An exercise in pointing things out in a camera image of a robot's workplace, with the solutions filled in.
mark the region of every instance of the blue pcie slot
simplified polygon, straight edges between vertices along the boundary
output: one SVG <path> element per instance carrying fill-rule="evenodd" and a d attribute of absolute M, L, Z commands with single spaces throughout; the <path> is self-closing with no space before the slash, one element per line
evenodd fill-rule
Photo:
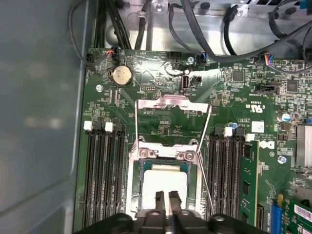
<path fill-rule="evenodd" d="M 282 208 L 277 204 L 271 206 L 271 234 L 281 234 Z"/>

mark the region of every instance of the blue capacitor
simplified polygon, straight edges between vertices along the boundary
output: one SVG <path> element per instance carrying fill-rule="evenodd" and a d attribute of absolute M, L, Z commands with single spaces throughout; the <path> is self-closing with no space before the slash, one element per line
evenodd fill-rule
<path fill-rule="evenodd" d="M 232 122 L 230 122 L 230 123 L 228 124 L 228 126 L 231 127 L 231 128 L 233 128 L 233 129 L 238 128 L 238 124 L 237 124 L 237 123 L 232 123 Z"/>

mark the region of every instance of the motherboard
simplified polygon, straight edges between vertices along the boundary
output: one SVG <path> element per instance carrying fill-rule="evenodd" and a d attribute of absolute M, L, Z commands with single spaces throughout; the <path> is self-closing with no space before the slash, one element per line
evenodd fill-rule
<path fill-rule="evenodd" d="M 312 73 L 181 52 L 90 49 L 88 58 L 103 55 L 86 70 L 74 232 L 178 191 L 203 219 L 213 211 L 269 233 L 312 233 L 309 199 L 294 198 L 312 189 Z"/>

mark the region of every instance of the black memory slot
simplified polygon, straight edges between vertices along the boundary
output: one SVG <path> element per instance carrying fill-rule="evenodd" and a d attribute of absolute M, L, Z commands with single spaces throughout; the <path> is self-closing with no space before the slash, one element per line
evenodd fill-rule
<path fill-rule="evenodd" d="M 105 150 L 105 132 L 98 136 L 97 144 L 97 162 L 95 175 L 95 199 L 94 199 L 94 221 L 101 220 L 101 191 L 103 185 L 103 165 L 104 165 L 104 150 Z"/>
<path fill-rule="evenodd" d="M 240 138 L 219 139 L 211 136 L 207 160 L 207 181 L 216 214 L 237 218 L 239 207 L 240 163 L 243 155 Z M 211 216 L 207 202 L 206 218 Z"/>
<path fill-rule="evenodd" d="M 116 133 L 116 154 L 117 158 L 117 170 L 116 170 L 116 182 L 115 182 L 115 214 L 120 212 L 121 203 L 121 190 L 122 190 L 122 177 L 123 177 L 123 164 L 124 164 L 124 132 L 118 131 Z"/>
<path fill-rule="evenodd" d="M 106 150 L 105 150 L 105 188 L 104 188 L 104 209 L 103 218 L 108 218 L 111 213 L 111 200 L 112 200 L 112 184 L 114 178 L 114 148 L 115 148 L 115 131 L 108 133 L 106 137 Z"/>
<path fill-rule="evenodd" d="M 92 190 L 92 173 L 94 164 L 94 147 L 95 147 L 96 135 L 90 133 L 88 136 L 88 150 L 87 150 L 87 164 L 86 164 L 86 176 L 85 176 L 85 189 L 84 197 L 85 204 L 83 209 L 83 222 L 82 227 L 88 227 L 90 225 L 90 209 L 91 209 L 91 190 Z"/>

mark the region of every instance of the connector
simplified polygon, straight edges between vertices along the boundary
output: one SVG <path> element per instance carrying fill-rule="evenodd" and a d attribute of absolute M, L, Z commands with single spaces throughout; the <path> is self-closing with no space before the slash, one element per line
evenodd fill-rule
<path fill-rule="evenodd" d="M 223 17 L 223 22 L 232 22 L 237 15 L 238 12 L 238 5 L 234 5 L 231 8 L 229 8 Z"/>

